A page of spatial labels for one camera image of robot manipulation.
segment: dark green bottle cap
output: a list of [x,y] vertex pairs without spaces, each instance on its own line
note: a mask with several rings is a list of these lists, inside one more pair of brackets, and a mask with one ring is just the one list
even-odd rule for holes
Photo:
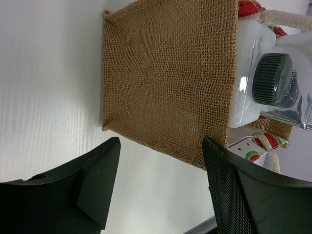
[[278,106],[291,81],[293,61],[288,54],[270,53],[260,59],[253,78],[253,100]]

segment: ribbed cap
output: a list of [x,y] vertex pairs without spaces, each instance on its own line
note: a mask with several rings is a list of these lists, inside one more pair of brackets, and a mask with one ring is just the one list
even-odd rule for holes
[[284,98],[291,80],[293,62],[288,54],[265,54],[253,78],[253,100],[277,106]]

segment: burlap bag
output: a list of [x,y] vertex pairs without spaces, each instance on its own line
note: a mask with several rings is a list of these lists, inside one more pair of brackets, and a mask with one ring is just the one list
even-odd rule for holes
[[[201,169],[228,144],[237,0],[138,0],[104,17],[103,130]],[[257,127],[288,139],[291,127]]]

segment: white table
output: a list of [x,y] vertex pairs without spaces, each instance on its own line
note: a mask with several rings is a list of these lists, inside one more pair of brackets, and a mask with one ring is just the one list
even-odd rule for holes
[[[308,0],[261,1],[277,2],[300,13]],[[127,3],[0,1],[0,181],[28,179],[117,136],[99,121],[101,12]],[[204,171],[120,139],[103,233],[181,234],[214,215]]]

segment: rope handle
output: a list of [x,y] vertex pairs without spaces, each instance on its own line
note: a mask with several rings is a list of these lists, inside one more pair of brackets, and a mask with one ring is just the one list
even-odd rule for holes
[[260,140],[260,142],[262,143],[262,145],[264,146],[264,148],[266,148],[266,150],[268,151],[268,155],[270,157],[271,164],[273,165],[273,170],[276,173],[281,174],[281,168],[279,165],[279,159],[278,159],[277,153],[272,148],[271,144],[269,143],[269,140],[261,132],[254,133],[253,136],[258,138]]
[[241,17],[258,21],[274,23],[279,25],[297,28],[304,31],[312,31],[312,17],[284,11],[265,10],[252,15]]

